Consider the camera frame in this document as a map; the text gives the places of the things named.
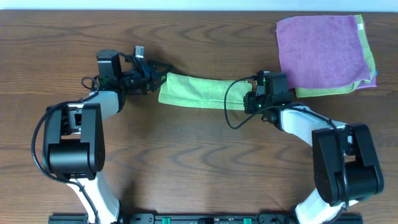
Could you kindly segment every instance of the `green connector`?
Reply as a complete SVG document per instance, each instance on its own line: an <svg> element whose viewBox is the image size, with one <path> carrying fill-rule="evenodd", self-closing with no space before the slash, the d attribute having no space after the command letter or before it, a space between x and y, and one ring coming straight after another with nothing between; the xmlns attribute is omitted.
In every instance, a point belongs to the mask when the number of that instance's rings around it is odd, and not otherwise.
<svg viewBox="0 0 398 224"><path fill-rule="evenodd" d="M162 224L171 224L172 219L171 218L163 218L162 219Z"/></svg>
<svg viewBox="0 0 398 224"><path fill-rule="evenodd" d="M243 224L251 224L251 218L244 218Z"/></svg>

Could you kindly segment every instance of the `cloth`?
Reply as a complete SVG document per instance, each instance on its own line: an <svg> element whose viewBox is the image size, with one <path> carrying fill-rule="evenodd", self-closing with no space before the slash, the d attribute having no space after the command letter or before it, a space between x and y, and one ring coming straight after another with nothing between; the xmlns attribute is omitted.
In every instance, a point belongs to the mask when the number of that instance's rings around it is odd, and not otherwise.
<svg viewBox="0 0 398 224"><path fill-rule="evenodd" d="M371 80L354 16L298 16L277 23L289 88L337 88Z"/></svg>
<svg viewBox="0 0 398 224"><path fill-rule="evenodd" d="M368 40L366 38L366 32L365 32L365 28L364 28L363 18L361 15L356 15L355 18L356 18L356 23L358 26L359 39L361 41L361 45L363 48L364 58L365 58L365 61L370 69L371 80L360 80L360 81L354 82L351 85L338 87L338 88L326 88L326 89L296 88L295 91L296 91L297 98L310 97L310 96L337 95L337 94L350 93L358 88L376 87L376 72L377 71L376 71L376 66L374 63L374 58L373 58L372 52L370 50Z"/></svg>
<svg viewBox="0 0 398 224"><path fill-rule="evenodd" d="M192 108L224 109L225 91L233 81L207 80L185 75L167 74L159 93L159 103ZM243 97L252 90L248 82L237 82L229 90L226 107L244 110Z"/></svg>

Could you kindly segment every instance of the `pink towel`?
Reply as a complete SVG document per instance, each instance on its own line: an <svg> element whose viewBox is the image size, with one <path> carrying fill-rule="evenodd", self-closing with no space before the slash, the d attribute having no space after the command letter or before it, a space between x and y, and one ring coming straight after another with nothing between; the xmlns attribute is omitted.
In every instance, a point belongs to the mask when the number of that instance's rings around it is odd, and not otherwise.
<svg viewBox="0 0 398 224"><path fill-rule="evenodd" d="M297 16L277 23L289 88L336 88L369 80L354 16Z"/></svg>

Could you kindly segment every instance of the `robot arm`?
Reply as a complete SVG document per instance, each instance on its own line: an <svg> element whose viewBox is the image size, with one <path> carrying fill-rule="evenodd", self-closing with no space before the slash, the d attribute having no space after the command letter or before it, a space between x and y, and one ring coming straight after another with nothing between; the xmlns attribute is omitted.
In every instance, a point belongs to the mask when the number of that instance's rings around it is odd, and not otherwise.
<svg viewBox="0 0 398 224"><path fill-rule="evenodd" d="M129 71L122 72L119 55L132 63ZM155 61L144 61L144 48L137 46L134 55L124 55L115 50L97 53L99 86L90 100L69 103L55 110L45 122L44 168L58 178L76 182L85 188L88 198L98 212L99 223L118 220L119 201L112 194L101 172L105 162L102 120L121 111L126 95L145 95L156 91L166 81L165 72L158 72L156 65L170 66ZM62 139L61 136L80 134L80 139ZM96 215L88 198L80 188L68 184L77 194L88 212L88 221L94 223Z"/></svg>
<svg viewBox="0 0 398 224"><path fill-rule="evenodd" d="M332 121L293 103L283 73L260 71L254 77L257 92L244 97L245 112L262 113L263 121L296 135L313 149L317 188L296 206L298 223L331 222L344 209L383 190L381 168L365 124ZM345 156L355 160L345 162Z"/></svg>

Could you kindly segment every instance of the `wooden table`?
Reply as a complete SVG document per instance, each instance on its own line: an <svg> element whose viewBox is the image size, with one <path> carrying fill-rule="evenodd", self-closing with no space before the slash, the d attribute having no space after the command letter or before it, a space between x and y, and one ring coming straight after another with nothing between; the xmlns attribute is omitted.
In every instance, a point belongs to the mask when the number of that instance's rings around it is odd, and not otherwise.
<svg viewBox="0 0 398 224"><path fill-rule="evenodd" d="M172 63L184 74L234 80L280 70L276 22L317 14L326 13L1 11L0 223L46 223L54 212L85 212L71 189L38 171L30 140L46 106L87 95L80 79L98 73L97 51L130 54L142 45L146 58ZM363 17L378 87L302 101L330 118L371 128L386 186L351 211L361 212L366 223L395 223L398 16ZM104 173L125 210L289 210L314 189L312 150L295 136L260 117L232 130L222 110L163 105L157 94L129 98L103 124ZM246 114L231 117L237 124Z"/></svg>

